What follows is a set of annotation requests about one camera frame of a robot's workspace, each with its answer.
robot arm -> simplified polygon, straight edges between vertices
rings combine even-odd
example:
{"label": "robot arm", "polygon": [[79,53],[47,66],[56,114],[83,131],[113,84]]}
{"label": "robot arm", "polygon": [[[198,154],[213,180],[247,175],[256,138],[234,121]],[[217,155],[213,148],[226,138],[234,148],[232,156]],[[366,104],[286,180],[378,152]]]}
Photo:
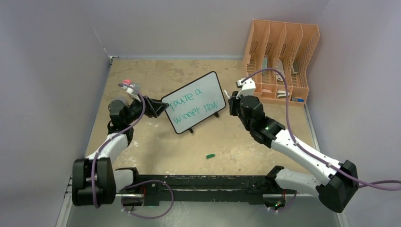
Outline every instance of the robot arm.
{"label": "robot arm", "polygon": [[[280,188],[316,196],[326,207],[335,212],[342,212],[357,191],[358,183],[303,152],[293,142],[284,125],[265,116],[263,105],[258,97],[252,96],[255,91],[254,82],[247,80],[242,83],[241,81],[243,79],[237,81],[237,87],[241,88],[241,91],[235,91],[228,97],[230,115],[238,116],[255,141],[290,157],[312,174],[296,173],[276,166],[270,172],[270,176],[273,175]],[[297,142],[312,154],[357,178],[357,169],[352,162],[347,160],[341,163],[318,152],[299,139]]]}
{"label": "robot arm", "polygon": [[[145,115],[147,117],[157,118],[168,107],[168,104],[147,96],[144,97],[144,100]],[[107,125],[106,141],[112,139],[118,132],[126,129],[133,121],[138,119],[142,108],[143,104],[138,99],[134,99],[130,105],[123,98],[113,100],[108,106],[111,120]],[[135,180],[135,168],[123,168],[116,171],[113,171],[112,168],[112,163],[131,143],[133,134],[133,128],[123,134],[119,134],[107,143],[97,157],[95,180],[96,197],[99,206],[112,203],[116,192],[132,184]],[[90,169],[95,154],[99,149],[100,147],[86,158],[75,160],[73,164],[72,202],[76,206],[93,205]]]}

gray wall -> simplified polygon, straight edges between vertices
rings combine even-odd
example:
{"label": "gray wall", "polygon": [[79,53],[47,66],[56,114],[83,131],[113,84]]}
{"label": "gray wall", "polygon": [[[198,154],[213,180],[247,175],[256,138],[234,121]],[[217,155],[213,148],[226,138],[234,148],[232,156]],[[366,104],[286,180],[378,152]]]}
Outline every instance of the gray wall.
{"label": "gray wall", "polygon": [[109,55],[242,58],[252,19],[315,23],[329,0],[85,0]]}
{"label": "gray wall", "polygon": [[0,1],[0,226],[54,226],[108,72],[77,0]]}
{"label": "gray wall", "polygon": [[[400,179],[401,3],[331,0],[308,83],[321,151],[349,159],[365,181]],[[351,227],[400,226],[401,192],[360,189]]]}

black whiteboard frame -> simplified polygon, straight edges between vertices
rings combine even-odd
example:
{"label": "black whiteboard frame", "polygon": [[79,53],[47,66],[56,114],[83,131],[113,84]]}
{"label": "black whiteboard frame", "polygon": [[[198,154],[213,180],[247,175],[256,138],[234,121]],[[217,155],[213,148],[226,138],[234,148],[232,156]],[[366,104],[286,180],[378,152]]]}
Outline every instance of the black whiteboard frame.
{"label": "black whiteboard frame", "polygon": [[[197,78],[196,80],[192,81],[191,83],[186,84],[186,85],[180,87],[179,89],[177,89],[177,90],[175,90],[175,91],[173,91],[173,92],[168,93],[167,95],[163,96],[160,100],[163,100],[163,98],[165,98],[165,97],[171,95],[171,94],[174,93],[174,92],[177,92],[177,91],[183,89],[184,87],[186,87],[186,86],[188,86],[188,85],[190,85],[190,84],[192,84],[192,83],[194,83],[194,82],[196,82],[196,81],[202,79],[203,77],[205,77],[205,76],[207,76],[207,75],[209,75],[209,74],[211,74],[211,73],[213,73],[213,72],[216,74],[216,78],[217,78],[218,86],[219,86],[219,88],[220,88],[221,96],[223,97],[223,100],[224,100],[224,106],[223,106],[223,108],[221,108],[221,109],[215,111],[214,113],[212,113],[210,116],[205,117],[205,119],[203,119],[202,121],[204,121],[204,120],[210,118],[211,116],[214,116],[215,113],[221,111],[222,109],[224,109],[224,108],[227,106],[227,101],[226,101],[226,99],[224,98],[223,90],[221,89],[220,80],[218,79],[218,75],[217,75],[217,73],[216,73],[215,71],[210,71],[210,72],[206,73],[205,75],[203,75],[203,76]],[[169,120],[170,123],[171,123],[171,126],[173,127],[175,133],[178,134],[178,135],[180,135],[180,134],[182,134],[182,133],[188,131],[190,128],[192,128],[192,127],[194,127],[195,125],[197,125],[197,124],[199,124],[199,123],[202,122],[202,121],[200,121],[200,122],[194,124],[193,126],[187,128],[186,130],[184,130],[184,131],[182,131],[182,132],[180,132],[180,133],[177,133],[177,130],[175,130],[175,127],[174,127],[174,125],[173,125],[173,122],[171,121],[170,116],[169,116],[168,113],[167,113],[167,110],[165,110],[165,112],[166,112],[166,115],[167,115],[167,117],[168,117],[168,120]]]}

small whiteboard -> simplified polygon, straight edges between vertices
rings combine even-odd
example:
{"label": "small whiteboard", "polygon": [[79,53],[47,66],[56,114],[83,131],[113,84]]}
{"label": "small whiteboard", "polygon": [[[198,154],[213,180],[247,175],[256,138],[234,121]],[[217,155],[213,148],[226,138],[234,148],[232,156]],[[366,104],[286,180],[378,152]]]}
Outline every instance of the small whiteboard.
{"label": "small whiteboard", "polygon": [[223,91],[214,71],[164,96],[161,101],[170,104],[166,113],[177,134],[226,107]]}

speckled tabletop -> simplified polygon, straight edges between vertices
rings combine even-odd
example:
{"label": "speckled tabletop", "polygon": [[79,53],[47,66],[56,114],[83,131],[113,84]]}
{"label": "speckled tabletop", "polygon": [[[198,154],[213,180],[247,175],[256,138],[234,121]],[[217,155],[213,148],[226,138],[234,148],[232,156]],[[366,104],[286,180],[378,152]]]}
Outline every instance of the speckled tabletop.
{"label": "speckled tabletop", "polygon": [[[118,96],[128,96],[118,87],[124,79],[141,85],[141,93],[160,99],[187,83],[215,71],[222,89],[237,90],[235,82],[242,78],[241,61],[215,60],[124,60],[114,59],[95,124],[87,155],[93,153],[107,135],[109,113],[107,106]],[[264,104],[267,116],[286,125],[285,106]],[[136,166],[140,174],[183,175],[265,175],[275,165],[307,173],[300,165],[277,151],[253,140],[237,117],[228,112],[228,104],[219,112],[196,125],[194,134],[175,133],[167,115],[144,117],[135,126],[132,143],[113,164],[113,168]],[[289,109],[294,134],[314,147],[302,107]],[[216,156],[206,159],[206,154]]]}

